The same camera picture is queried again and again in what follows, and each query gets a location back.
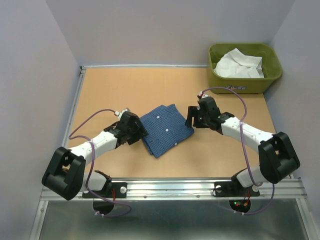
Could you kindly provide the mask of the blue plaid long sleeve shirt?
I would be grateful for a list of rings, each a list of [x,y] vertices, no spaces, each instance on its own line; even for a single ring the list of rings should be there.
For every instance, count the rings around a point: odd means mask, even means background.
[[[157,159],[194,134],[175,104],[160,105],[140,117],[140,121],[147,131],[143,143]]]

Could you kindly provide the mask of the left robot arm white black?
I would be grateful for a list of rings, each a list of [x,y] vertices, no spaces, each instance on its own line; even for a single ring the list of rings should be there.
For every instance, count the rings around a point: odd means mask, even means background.
[[[148,135],[136,114],[127,109],[115,114],[118,121],[96,137],[69,149],[57,148],[44,172],[42,185],[69,201],[87,190],[85,168],[88,164],[123,144],[132,145]]]

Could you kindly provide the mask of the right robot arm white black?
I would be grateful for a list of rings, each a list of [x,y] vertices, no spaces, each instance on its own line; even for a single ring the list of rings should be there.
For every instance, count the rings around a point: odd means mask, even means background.
[[[286,133],[262,131],[229,112],[221,112],[210,96],[201,97],[197,106],[188,107],[185,125],[188,128],[211,129],[240,141],[242,147],[250,147],[258,154],[257,166],[247,167],[234,174],[230,181],[221,184],[216,194],[242,195],[254,184],[277,184],[301,166]]]

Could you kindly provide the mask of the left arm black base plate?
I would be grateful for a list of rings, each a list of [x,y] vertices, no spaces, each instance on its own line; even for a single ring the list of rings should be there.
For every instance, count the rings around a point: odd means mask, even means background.
[[[102,190],[91,190],[82,193],[83,199],[93,199],[92,208],[96,216],[116,218],[129,214],[132,207],[121,200],[127,198],[126,182],[107,182]]]

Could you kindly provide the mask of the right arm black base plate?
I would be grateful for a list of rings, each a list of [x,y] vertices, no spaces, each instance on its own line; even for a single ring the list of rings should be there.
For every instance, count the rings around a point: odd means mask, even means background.
[[[216,198],[230,198],[231,209],[246,214],[251,208],[251,197],[259,197],[260,191],[252,186],[243,187],[234,181],[219,181],[214,184],[212,195]]]

